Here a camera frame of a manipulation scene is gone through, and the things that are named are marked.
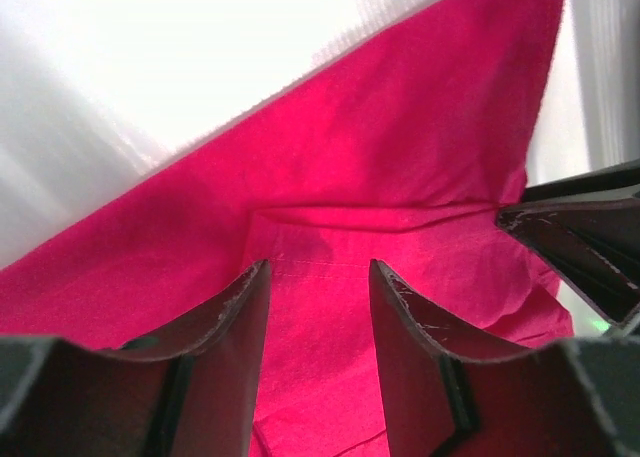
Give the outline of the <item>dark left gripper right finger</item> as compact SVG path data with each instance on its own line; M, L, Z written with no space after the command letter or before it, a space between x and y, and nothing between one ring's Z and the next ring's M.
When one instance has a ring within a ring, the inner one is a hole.
M464 322L380 260L369 297L391 455L534 455L516 377L526 348Z

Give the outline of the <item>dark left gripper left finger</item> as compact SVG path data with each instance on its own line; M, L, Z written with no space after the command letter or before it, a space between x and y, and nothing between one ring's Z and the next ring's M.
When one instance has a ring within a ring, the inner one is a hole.
M123 345L168 360L145 456L246 456L270 303L270 266L249 266L220 294Z

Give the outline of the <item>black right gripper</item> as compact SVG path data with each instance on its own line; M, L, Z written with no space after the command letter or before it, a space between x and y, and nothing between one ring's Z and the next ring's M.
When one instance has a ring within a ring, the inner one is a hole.
M529 187L497 226L536 253L599 315L639 314L639 160Z

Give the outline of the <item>red t shirt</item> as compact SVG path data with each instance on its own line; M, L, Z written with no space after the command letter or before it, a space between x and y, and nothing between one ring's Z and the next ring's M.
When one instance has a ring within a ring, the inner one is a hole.
M441 0L1 273L1 329L121 344L258 260L271 303L253 456L388 454L368 269L537 347L573 333L551 270L494 223L564 0Z

